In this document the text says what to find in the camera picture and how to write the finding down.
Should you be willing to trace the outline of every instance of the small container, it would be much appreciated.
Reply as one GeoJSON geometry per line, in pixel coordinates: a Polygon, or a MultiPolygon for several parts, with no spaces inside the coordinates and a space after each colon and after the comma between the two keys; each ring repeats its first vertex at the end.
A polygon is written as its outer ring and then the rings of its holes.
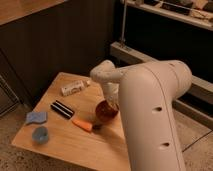
{"type": "Polygon", "coordinates": [[[83,80],[77,80],[70,84],[67,84],[61,88],[61,93],[63,96],[68,96],[73,93],[79,92],[84,90],[86,87],[90,85],[90,80],[83,81],[83,80]]]}
{"type": "Polygon", "coordinates": [[[109,103],[106,100],[100,102],[96,109],[96,117],[102,124],[107,124],[113,120],[119,112],[118,105],[116,103],[109,103]]]}
{"type": "Polygon", "coordinates": [[[49,140],[48,130],[44,126],[40,126],[33,131],[32,139],[38,144],[44,144],[49,140]]]}

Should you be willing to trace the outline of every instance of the black cabinet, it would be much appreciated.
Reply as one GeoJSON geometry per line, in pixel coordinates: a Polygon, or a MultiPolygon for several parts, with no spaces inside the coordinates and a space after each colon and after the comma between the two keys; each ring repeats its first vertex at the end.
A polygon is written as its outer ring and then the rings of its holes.
{"type": "Polygon", "coordinates": [[[58,72],[88,75],[109,54],[115,1],[67,1],[0,26],[12,87],[34,105],[58,72]]]}

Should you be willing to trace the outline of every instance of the blue sponge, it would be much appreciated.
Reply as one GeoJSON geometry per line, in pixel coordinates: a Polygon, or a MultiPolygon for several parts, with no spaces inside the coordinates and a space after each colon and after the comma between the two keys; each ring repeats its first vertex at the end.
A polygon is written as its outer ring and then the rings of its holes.
{"type": "Polygon", "coordinates": [[[44,123],[47,121],[47,112],[29,112],[27,113],[26,124],[44,123]]]}

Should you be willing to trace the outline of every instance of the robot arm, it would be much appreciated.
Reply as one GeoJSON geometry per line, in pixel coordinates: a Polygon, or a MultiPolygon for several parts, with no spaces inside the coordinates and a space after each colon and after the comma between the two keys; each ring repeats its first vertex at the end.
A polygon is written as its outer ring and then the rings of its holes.
{"type": "Polygon", "coordinates": [[[180,61],[147,62],[118,69],[104,61],[91,71],[105,99],[118,100],[132,170],[185,170],[172,100],[189,89],[191,76],[180,61]]]}

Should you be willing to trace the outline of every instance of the blue cup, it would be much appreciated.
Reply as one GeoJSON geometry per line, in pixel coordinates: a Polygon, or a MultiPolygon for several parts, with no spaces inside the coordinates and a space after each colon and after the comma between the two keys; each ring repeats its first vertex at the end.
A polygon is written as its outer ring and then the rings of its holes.
{"type": "Polygon", "coordinates": [[[48,130],[40,126],[33,131],[32,139],[38,144],[45,144],[49,140],[48,130]]]}

